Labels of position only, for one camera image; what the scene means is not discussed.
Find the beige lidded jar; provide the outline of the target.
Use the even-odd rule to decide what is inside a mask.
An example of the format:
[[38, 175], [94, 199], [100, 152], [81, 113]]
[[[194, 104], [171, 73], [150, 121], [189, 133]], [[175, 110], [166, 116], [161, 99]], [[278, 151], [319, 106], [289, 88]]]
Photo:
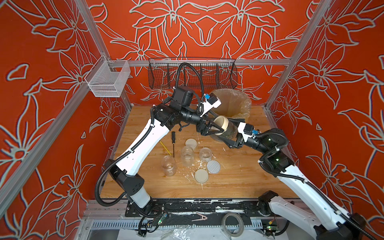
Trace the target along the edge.
[[213, 157], [213, 153], [212, 153], [211, 149], [209, 149], [207, 147], [200, 149], [199, 158], [202, 162], [207, 163], [207, 162], [212, 160], [212, 157]]
[[237, 133], [238, 130], [236, 126], [233, 123], [229, 122], [228, 129], [220, 137], [231, 140], [232, 138], [236, 137]]

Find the clear jar with tea leaves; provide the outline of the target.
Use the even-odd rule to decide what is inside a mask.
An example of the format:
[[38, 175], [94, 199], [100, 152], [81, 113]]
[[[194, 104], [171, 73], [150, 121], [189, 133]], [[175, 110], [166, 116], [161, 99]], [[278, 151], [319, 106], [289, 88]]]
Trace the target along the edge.
[[184, 146], [181, 149], [181, 162], [185, 167], [191, 167], [194, 164], [194, 149], [190, 146]]

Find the jar with foil seal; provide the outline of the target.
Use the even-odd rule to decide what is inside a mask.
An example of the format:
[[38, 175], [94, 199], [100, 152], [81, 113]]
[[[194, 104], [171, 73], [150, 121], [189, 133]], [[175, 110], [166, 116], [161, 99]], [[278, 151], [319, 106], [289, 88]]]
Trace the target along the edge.
[[161, 162], [161, 167], [167, 177], [172, 177], [177, 172], [176, 160], [172, 156], [164, 156]]

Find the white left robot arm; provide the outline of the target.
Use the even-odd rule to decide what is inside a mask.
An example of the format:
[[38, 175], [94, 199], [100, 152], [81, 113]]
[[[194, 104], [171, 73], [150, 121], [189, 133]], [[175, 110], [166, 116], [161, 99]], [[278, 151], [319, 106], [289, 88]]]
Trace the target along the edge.
[[[95, 199], [99, 205], [111, 207], [123, 197], [127, 197], [141, 212], [148, 207], [151, 197], [145, 190], [145, 181], [138, 172], [149, 153], [174, 126], [178, 125], [183, 129], [182, 122], [187, 126], [195, 125], [203, 136], [211, 135], [212, 127], [217, 128], [217, 133], [223, 132], [221, 127], [207, 117], [211, 109], [221, 105], [221, 100], [215, 94], [207, 95], [201, 75], [197, 74], [197, 77], [200, 81], [201, 96], [176, 82], [172, 96], [151, 107], [150, 119], [140, 135], [123, 154], [106, 165], [95, 186]], [[100, 196], [100, 186], [106, 174], [110, 174], [123, 189], [123, 193], [112, 202], [105, 202]]]

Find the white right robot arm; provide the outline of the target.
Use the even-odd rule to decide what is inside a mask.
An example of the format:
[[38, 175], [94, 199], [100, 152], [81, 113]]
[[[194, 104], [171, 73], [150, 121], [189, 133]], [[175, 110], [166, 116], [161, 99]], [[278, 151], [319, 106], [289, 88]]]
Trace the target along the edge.
[[286, 202], [277, 194], [267, 194], [267, 214], [277, 214], [316, 240], [360, 240], [374, 237], [365, 230], [366, 221], [359, 214], [351, 214], [327, 197], [283, 153], [289, 143], [284, 132], [273, 128], [266, 132], [239, 120], [227, 120], [223, 133], [229, 134], [225, 143], [230, 148], [248, 146], [263, 153], [258, 163], [267, 173], [278, 178], [309, 207], [306, 212]]

